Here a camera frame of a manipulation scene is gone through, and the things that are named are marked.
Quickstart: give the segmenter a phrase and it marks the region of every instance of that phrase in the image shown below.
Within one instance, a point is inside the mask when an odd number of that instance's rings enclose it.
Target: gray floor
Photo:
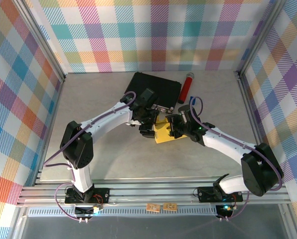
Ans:
[[[278,205],[248,205],[229,222],[215,216],[98,217],[79,224],[67,217],[28,217],[23,239],[286,239]]]
[[[184,82],[187,72],[149,74]],[[232,71],[195,71],[189,96],[204,101],[203,122],[255,143],[246,109]],[[64,83],[47,158],[58,150],[66,125],[93,118],[111,108],[122,97],[133,73],[88,73],[68,75]],[[59,155],[54,162],[65,162]],[[188,138],[156,144],[140,135],[138,127],[121,125],[94,144],[90,164],[92,178],[143,178],[237,175],[239,165],[211,148]],[[41,180],[68,180],[65,167],[44,168]]]

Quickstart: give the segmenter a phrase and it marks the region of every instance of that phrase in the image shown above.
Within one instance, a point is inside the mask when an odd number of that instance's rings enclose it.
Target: yellow block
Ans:
[[[170,133],[170,124],[167,122],[167,119],[159,120],[157,117],[156,123],[154,124],[154,131],[155,131],[155,142],[156,143],[164,143],[168,141],[175,140],[174,137],[169,136]]]

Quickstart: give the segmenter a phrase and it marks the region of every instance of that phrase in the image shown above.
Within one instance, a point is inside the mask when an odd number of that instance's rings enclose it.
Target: red marker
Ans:
[[[186,80],[185,80],[184,86],[183,86],[183,88],[179,94],[178,100],[177,100],[178,103],[183,104],[185,102],[187,93],[190,88],[190,84],[192,84],[193,79],[194,79],[193,73],[190,72],[186,75]]]

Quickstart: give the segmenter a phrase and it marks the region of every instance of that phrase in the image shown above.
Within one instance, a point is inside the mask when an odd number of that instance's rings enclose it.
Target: wooden block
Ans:
[[[176,203],[164,203],[163,210],[166,211],[177,211],[177,204]]]
[[[147,204],[147,211],[160,213],[160,205],[159,204],[148,203]]]

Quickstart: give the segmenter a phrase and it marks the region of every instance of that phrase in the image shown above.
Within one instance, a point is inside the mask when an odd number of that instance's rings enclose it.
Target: plaid wall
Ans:
[[[287,1],[246,76],[261,134],[282,165],[297,215],[297,0]]]
[[[0,0],[0,238],[32,179],[60,81],[11,0]]]
[[[27,2],[62,66],[81,73],[236,69],[274,0]]]

